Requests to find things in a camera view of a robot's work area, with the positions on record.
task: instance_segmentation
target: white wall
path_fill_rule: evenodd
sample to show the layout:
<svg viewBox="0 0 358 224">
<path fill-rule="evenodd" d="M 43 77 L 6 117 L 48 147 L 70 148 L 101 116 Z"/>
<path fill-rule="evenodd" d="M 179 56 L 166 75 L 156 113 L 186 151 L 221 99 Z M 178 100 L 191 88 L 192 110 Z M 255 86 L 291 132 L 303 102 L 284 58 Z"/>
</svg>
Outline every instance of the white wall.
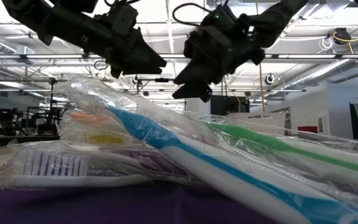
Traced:
<svg viewBox="0 0 358 224">
<path fill-rule="evenodd" d="M 25 111 L 29 106 L 39 106 L 39 99 L 33 96 L 20 96 L 18 93 L 9 92 L 8 97 L 0 96 L 0 108 L 17 108 Z"/>
<path fill-rule="evenodd" d="M 291 109 L 291 128 L 299 126 L 318 126 L 319 116 L 325 115 L 329 119 L 328 92 L 325 83 L 309 87 L 304 93 L 289 93 L 285 101 L 268 101 L 266 112 L 284 108 Z M 251 112 L 260 113 L 262 107 L 251 108 Z"/>
<path fill-rule="evenodd" d="M 358 72 L 354 68 L 330 80 L 346 77 Z M 319 83 L 317 87 L 309 87 L 305 93 L 290 93 L 285 101 L 271 101 L 266 106 L 266 112 L 291 108 L 291 128 L 299 126 L 317 126 L 319 116 L 326 116 L 326 134 L 342 138 L 353 138 L 350 103 L 358 103 L 358 77 L 351 80 L 330 84 Z M 262 107 L 251 108 L 251 112 L 260 113 Z"/>
<path fill-rule="evenodd" d="M 331 134 L 352 139 L 349 104 L 358 103 L 358 77 L 338 84 L 329 84 L 328 92 Z"/>
<path fill-rule="evenodd" d="M 210 114 L 211 113 L 211 101 L 204 103 L 199 98 L 187 99 L 186 110 Z"/>
</svg>

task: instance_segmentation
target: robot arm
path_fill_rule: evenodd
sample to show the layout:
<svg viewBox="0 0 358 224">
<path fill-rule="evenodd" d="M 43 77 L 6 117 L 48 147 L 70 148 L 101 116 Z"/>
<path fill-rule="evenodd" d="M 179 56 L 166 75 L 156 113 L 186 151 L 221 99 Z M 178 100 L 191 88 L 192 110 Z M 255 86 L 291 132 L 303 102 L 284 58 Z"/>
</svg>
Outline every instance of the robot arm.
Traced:
<svg viewBox="0 0 358 224">
<path fill-rule="evenodd" d="M 138 15 L 126 1 L 116 1 L 107 14 L 94 18 L 98 0 L 2 0 L 9 15 L 34 30 L 50 45 L 54 36 L 106 59 L 111 75 L 160 74 L 166 61 L 144 41 L 140 28 L 134 29 Z"/>
<path fill-rule="evenodd" d="M 248 60 L 256 65 L 262 62 L 265 52 L 261 48 L 273 45 L 290 19 L 307 3 L 308 0 L 282 0 L 260 15 L 241 14 L 239 18 L 226 4 L 218 6 L 185 43 L 184 54 L 191 61 L 176 77 L 174 82 L 184 85 L 173 97 L 200 97 L 207 102 L 212 94 L 209 84 L 220 83 L 223 76 L 233 74 Z M 250 26 L 254 30 L 249 34 Z"/>
</svg>

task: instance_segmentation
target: purple surface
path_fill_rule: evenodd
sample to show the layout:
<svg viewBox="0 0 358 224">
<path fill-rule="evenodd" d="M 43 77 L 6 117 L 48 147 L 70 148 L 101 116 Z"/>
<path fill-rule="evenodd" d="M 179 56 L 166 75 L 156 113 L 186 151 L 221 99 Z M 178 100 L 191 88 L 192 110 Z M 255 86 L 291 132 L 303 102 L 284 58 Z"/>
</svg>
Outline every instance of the purple surface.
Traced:
<svg viewBox="0 0 358 224">
<path fill-rule="evenodd" d="M 0 191 L 0 223 L 273 223 L 213 191 L 172 183 Z"/>
</svg>

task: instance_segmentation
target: plastic wrapping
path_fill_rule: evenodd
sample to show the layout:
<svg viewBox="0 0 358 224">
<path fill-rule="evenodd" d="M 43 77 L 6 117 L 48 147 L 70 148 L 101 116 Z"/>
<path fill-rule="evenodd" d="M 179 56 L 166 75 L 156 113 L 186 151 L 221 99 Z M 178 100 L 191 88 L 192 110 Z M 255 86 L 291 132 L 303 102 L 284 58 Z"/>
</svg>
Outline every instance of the plastic wrapping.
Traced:
<svg viewBox="0 0 358 224">
<path fill-rule="evenodd" d="M 58 132 L 60 139 L 73 142 L 86 142 L 131 150 L 153 149 L 153 147 L 148 147 L 133 138 L 114 120 L 84 112 L 66 111 Z"/>
<path fill-rule="evenodd" d="M 252 131 L 254 123 L 195 119 L 90 78 L 57 89 L 280 223 L 358 223 L 358 142 L 301 132 L 303 139 L 272 136 Z"/>
<path fill-rule="evenodd" d="M 205 185 L 153 150 L 101 147 L 83 142 L 10 144 L 11 158 L 0 167 L 0 189 L 119 187 L 167 180 Z"/>
</svg>

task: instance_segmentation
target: red object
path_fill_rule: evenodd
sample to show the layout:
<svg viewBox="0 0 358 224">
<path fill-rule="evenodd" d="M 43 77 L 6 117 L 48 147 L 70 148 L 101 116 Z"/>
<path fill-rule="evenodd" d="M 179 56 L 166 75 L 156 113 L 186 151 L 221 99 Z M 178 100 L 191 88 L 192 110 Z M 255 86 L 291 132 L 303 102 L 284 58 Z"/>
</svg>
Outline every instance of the red object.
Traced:
<svg viewBox="0 0 358 224">
<path fill-rule="evenodd" d="M 317 126 L 298 127 L 298 131 L 307 131 L 307 132 L 311 132 L 311 133 L 318 133 Z"/>
</svg>

